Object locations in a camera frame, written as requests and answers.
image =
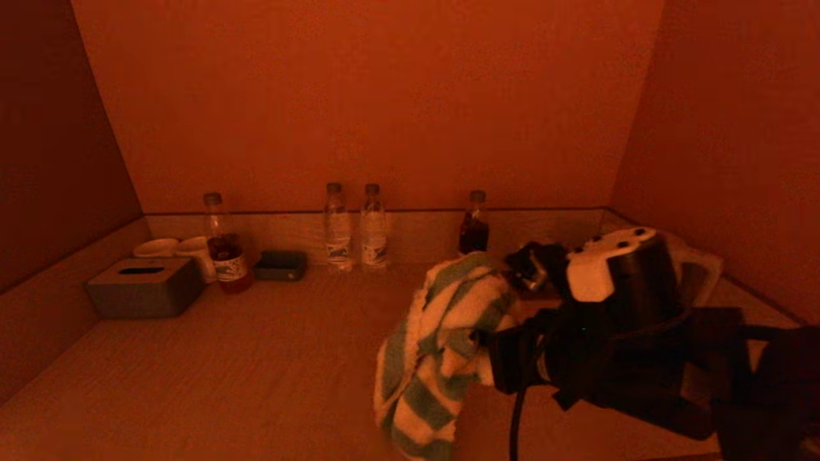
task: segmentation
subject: dark liquid bottle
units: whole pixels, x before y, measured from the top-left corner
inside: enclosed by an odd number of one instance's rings
[[[487,211],[484,202],[487,194],[483,190],[470,193],[470,206],[464,213],[461,235],[458,238],[458,252],[468,254],[473,251],[487,251],[490,241],[490,226],[487,224]]]
[[[205,194],[207,249],[222,291],[242,293],[253,283],[253,274],[248,269],[239,237],[230,228],[230,215],[221,210],[221,204],[222,197],[218,193]]]

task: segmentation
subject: striped towel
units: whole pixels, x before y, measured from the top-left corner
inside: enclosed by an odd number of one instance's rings
[[[517,297],[486,253],[427,272],[410,312],[379,349],[376,424],[410,459],[449,459],[470,383],[492,386],[490,357],[473,331],[515,326]]]

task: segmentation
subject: plastic bottle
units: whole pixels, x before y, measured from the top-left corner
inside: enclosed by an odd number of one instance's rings
[[[387,218],[378,184],[364,188],[367,196],[362,207],[362,266],[366,269],[387,267]]]
[[[325,248],[327,263],[332,271],[349,272],[353,269],[350,257],[350,215],[344,207],[342,185],[327,185],[325,204]]]
[[[470,205],[464,213],[461,235],[458,238],[458,253],[461,255],[473,251],[487,251],[490,226],[487,224],[486,200],[487,193],[483,190],[473,190],[470,193]]]
[[[222,291],[227,294],[242,293],[253,283],[253,274],[248,269],[233,222],[230,215],[222,209],[222,196],[219,193],[205,194],[203,199],[207,207],[207,249],[216,269],[216,279]]]

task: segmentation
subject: orange wall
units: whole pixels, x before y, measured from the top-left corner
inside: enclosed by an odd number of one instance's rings
[[[667,2],[613,207],[820,322],[820,3]]]
[[[74,0],[143,210],[606,205],[663,3]]]
[[[3,291],[142,213],[69,0],[3,2],[0,30]]]

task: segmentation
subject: ceramic cup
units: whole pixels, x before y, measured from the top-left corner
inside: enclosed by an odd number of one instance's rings
[[[177,239],[150,240],[134,249],[137,258],[173,258]]]
[[[181,242],[176,245],[175,255],[195,259],[205,283],[216,281],[216,269],[213,267],[211,254],[207,250],[207,238],[193,237]]]

